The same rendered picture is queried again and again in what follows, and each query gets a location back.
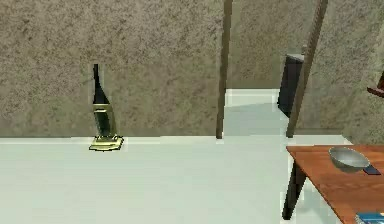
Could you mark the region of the yellow and black vacuum cleaner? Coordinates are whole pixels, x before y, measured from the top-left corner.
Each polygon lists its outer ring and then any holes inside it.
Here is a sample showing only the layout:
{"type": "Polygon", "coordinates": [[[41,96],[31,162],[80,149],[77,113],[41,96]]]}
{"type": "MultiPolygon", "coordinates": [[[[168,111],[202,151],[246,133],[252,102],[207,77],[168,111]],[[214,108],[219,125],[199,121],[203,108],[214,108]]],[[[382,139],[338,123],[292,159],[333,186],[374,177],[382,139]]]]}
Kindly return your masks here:
{"type": "Polygon", "coordinates": [[[95,136],[89,149],[102,152],[120,150],[124,139],[117,134],[113,108],[100,83],[98,64],[93,65],[93,78],[93,114],[98,134],[95,136]]]}

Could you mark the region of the wooden table with black legs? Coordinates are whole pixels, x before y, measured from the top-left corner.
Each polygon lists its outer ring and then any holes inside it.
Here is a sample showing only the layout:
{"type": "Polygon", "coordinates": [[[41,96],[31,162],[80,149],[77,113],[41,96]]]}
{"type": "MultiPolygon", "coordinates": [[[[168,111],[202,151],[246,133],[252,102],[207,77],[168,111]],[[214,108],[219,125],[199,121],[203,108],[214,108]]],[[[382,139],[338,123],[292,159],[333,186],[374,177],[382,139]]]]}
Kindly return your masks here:
{"type": "Polygon", "coordinates": [[[380,175],[344,173],[331,162],[331,145],[287,146],[293,167],[282,210],[289,220],[306,179],[318,190],[343,224],[355,224],[358,212],[384,212],[384,145],[348,145],[365,155],[380,175]]]}

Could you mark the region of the grey metal bowl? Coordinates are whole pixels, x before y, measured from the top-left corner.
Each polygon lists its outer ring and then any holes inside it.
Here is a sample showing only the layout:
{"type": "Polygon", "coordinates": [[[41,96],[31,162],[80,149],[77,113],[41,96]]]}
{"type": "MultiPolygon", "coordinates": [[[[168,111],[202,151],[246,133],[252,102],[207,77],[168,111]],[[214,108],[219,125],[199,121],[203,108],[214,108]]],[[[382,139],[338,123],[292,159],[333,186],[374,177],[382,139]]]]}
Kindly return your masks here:
{"type": "Polygon", "coordinates": [[[348,147],[332,147],[328,150],[328,154],[332,164],[344,173],[356,173],[370,165],[367,157],[348,147]]]}

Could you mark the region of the dark red wooden shelf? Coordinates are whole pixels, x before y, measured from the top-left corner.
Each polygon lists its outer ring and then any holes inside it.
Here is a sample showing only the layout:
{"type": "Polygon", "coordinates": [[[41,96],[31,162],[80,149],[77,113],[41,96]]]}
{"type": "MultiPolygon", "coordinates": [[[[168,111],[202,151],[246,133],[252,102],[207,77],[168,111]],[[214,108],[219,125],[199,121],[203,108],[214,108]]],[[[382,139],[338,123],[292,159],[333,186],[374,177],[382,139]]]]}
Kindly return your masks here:
{"type": "Polygon", "coordinates": [[[373,95],[384,98],[384,71],[381,74],[381,77],[378,81],[376,87],[368,87],[367,91],[373,95]]]}

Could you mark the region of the blue book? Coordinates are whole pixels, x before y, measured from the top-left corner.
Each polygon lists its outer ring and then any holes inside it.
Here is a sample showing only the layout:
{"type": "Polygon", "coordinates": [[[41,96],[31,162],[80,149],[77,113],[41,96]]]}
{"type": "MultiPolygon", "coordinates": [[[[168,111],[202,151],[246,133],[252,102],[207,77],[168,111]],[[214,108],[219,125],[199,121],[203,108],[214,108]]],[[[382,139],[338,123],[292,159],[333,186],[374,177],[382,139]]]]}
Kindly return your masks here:
{"type": "Polygon", "coordinates": [[[384,224],[384,213],[360,212],[355,216],[356,224],[384,224]]]}

